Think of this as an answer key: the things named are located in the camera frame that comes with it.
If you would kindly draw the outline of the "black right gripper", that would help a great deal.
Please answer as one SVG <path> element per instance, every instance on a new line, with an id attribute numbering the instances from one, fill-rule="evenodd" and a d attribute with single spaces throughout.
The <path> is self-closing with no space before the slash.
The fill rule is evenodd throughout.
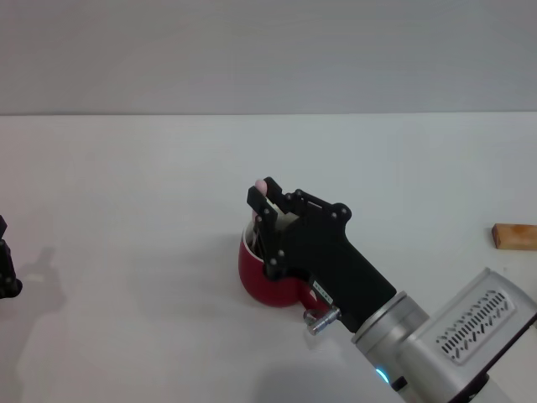
<path id="1" fill-rule="evenodd" d="M 255 186 L 247 196 L 255 213 L 254 251 L 264 275 L 318 285 L 321 299 L 340 310 L 347 330 L 357 332 L 397 291 L 347 239 L 351 209 L 301 189 L 284 192 L 272 177 L 264 181 L 266 196 Z M 297 218 L 288 224 L 269 202 Z"/>

